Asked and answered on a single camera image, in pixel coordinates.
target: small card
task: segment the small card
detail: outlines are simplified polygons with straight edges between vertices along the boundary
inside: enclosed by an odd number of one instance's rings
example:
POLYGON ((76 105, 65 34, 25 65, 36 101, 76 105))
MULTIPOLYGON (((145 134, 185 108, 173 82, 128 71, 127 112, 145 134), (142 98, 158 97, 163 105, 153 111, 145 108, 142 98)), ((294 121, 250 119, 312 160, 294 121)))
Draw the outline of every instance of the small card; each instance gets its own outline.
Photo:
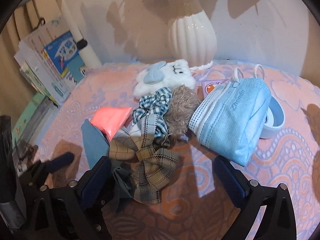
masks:
POLYGON ((228 79, 207 80, 202 82, 202 91, 204 98, 210 94, 218 85, 224 84, 228 79))

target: cloth pile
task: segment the cloth pile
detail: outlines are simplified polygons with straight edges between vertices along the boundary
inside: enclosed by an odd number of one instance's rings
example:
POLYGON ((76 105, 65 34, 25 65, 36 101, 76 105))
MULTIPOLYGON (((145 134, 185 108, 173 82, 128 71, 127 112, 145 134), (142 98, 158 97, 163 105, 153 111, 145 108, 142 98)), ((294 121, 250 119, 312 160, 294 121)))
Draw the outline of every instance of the cloth pile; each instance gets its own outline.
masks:
POLYGON ((171 99, 170 88, 143 96, 132 113, 132 126, 118 130, 110 143, 89 120, 81 127, 88 161, 101 156, 108 156, 112 161, 115 188, 109 206, 116 211, 131 198, 140 203, 161 202, 160 190, 170 182, 178 162, 178 154, 167 149, 170 141, 163 118, 171 99), (125 165, 134 161, 132 169, 125 165))

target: stack of books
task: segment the stack of books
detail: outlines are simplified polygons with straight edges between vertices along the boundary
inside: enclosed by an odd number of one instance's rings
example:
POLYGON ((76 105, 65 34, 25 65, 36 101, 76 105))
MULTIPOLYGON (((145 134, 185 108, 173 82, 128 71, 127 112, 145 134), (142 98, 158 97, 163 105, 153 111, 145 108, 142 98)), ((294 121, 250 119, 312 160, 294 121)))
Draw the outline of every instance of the stack of books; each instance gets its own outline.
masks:
POLYGON ((62 16, 21 40, 14 57, 21 74, 36 91, 58 106, 85 75, 84 62, 62 16))
POLYGON ((14 58, 21 74, 37 91, 12 130, 12 157, 20 175, 32 163, 48 122, 84 77, 85 65, 63 17, 21 40, 14 58))

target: pink plastic bag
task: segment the pink plastic bag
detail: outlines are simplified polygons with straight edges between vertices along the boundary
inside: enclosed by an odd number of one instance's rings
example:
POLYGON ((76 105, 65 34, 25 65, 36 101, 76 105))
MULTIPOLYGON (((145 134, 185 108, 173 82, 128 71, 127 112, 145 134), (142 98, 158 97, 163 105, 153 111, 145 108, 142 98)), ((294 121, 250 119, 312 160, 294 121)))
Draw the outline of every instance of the pink plastic bag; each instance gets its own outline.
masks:
POLYGON ((94 114, 91 124, 98 127, 111 141, 116 132, 124 125, 125 121, 132 114, 132 107, 114 108, 101 107, 94 114))

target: curtain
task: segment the curtain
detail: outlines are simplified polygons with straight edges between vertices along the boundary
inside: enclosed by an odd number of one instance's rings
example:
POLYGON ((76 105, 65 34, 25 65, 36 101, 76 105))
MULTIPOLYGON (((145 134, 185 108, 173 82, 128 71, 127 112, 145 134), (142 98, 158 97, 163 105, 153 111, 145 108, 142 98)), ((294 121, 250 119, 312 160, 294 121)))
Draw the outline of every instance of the curtain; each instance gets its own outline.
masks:
POLYGON ((14 11, 0 34, 0 115, 9 115, 12 127, 36 93, 13 58, 19 41, 32 32, 39 18, 48 22, 60 15, 55 0, 31 0, 14 11))

